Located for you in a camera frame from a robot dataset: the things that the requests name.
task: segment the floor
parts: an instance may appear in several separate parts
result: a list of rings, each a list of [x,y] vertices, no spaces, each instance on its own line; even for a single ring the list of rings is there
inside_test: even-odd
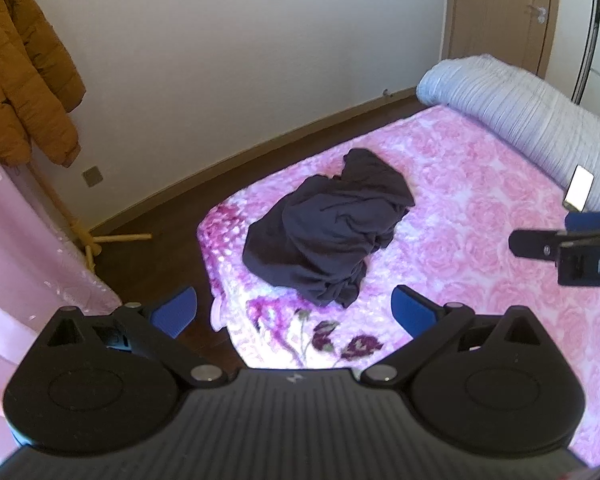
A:
[[[98,275],[123,302],[167,300],[181,288],[193,286],[198,313],[178,339],[227,372],[244,367],[227,330],[214,332],[209,325],[213,297],[196,238],[200,221],[213,206],[264,176],[424,108],[415,98],[386,105],[260,156],[169,200],[114,232],[151,232],[154,239],[109,244],[97,258]]]

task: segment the door frame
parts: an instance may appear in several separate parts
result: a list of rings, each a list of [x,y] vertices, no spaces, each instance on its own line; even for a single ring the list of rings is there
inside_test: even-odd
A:
[[[546,31],[544,33],[544,43],[542,44],[542,54],[538,64],[538,77],[544,79],[546,69],[549,66],[551,49],[554,46],[555,24],[558,21],[558,6],[560,0],[549,0],[549,14],[547,16]],[[449,57],[449,48],[451,46],[451,35],[454,28],[454,15],[456,12],[456,0],[446,0],[445,31],[442,42],[442,59]]]

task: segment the wooden baseboard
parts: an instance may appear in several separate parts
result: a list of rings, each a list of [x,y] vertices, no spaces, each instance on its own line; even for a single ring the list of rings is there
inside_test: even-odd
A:
[[[181,195],[182,193],[187,192],[190,189],[193,189],[194,187],[199,186],[200,184],[203,184],[204,182],[207,182],[208,180],[211,180],[220,174],[226,173],[227,171],[237,168],[242,164],[250,162],[261,155],[265,155],[266,153],[272,152],[273,150],[281,148],[282,146],[296,142],[296,140],[302,139],[303,137],[320,132],[326,128],[331,128],[336,124],[343,123],[359,115],[376,110],[382,106],[392,104],[403,99],[413,98],[415,95],[415,88],[407,88],[393,94],[382,95],[379,98],[367,101],[361,105],[354,106],[353,108],[348,108],[328,117],[318,119],[317,121],[306,124],[305,126],[300,126],[295,130],[291,130],[290,132],[282,134],[271,140],[266,140],[261,144],[221,160],[220,162],[217,162],[202,171],[194,173],[193,175],[188,176],[187,178],[184,178],[183,180],[152,194],[137,204],[134,204],[133,206],[121,211],[117,215],[112,216],[103,223],[97,225],[91,230],[91,233],[94,236],[108,235],[113,230],[123,226],[127,222],[131,222],[154,207],[158,207],[168,200],[171,200],[172,198],[175,198],[178,195]]]

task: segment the wooden door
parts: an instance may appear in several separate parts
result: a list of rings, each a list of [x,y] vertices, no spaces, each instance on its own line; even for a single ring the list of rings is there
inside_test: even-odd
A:
[[[557,0],[450,0],[448,57],[487,53],[538,73],[543,49],[551,49],[556,13]]]

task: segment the orange down coat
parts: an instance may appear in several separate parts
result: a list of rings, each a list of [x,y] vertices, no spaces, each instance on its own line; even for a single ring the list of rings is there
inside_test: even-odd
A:
[[[67,112],[84,85],[71,57],[34,0],[0,0],[0,161],[29,162],[32,139],[56,164],[80,152]]]

